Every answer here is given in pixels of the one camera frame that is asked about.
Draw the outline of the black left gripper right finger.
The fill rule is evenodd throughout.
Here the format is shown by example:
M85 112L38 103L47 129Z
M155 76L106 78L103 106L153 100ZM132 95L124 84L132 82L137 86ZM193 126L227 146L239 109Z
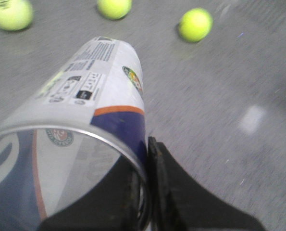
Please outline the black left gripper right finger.
M153 231L263 231L254 217L196 182L164 143L148 138L148 178Z

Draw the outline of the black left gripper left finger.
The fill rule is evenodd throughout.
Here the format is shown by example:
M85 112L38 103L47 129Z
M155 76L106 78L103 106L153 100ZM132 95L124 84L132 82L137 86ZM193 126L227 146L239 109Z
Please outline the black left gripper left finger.
M142 231L141 180L119 157L105 177L69 207L45 219L40 231Z

